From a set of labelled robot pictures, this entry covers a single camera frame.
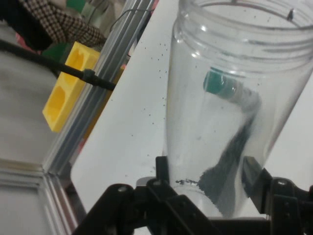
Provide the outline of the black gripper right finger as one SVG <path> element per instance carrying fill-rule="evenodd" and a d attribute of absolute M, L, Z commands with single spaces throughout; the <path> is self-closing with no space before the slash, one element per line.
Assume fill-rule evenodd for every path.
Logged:
<path fill-rule="evenodd" d="M 300 189 L 289 179 L 273 177 L 255 160 L 243 160 L 243 186 L 260 214 L 269 217 L 271 235 L 313 233 L 313 187 Z"/>

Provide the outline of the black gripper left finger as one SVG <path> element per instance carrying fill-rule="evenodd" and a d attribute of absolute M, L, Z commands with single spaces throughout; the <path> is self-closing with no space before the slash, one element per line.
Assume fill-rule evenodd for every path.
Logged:
<path fill-rule="evenodd" d="M 132 235 L 146 227 L 153 235 L 218 235 L 220 231 L 185 195 L 169 185 L 167 157 L 156 157 L 156 177 L 145 186 L 109 186 L 75 235 Z"/>

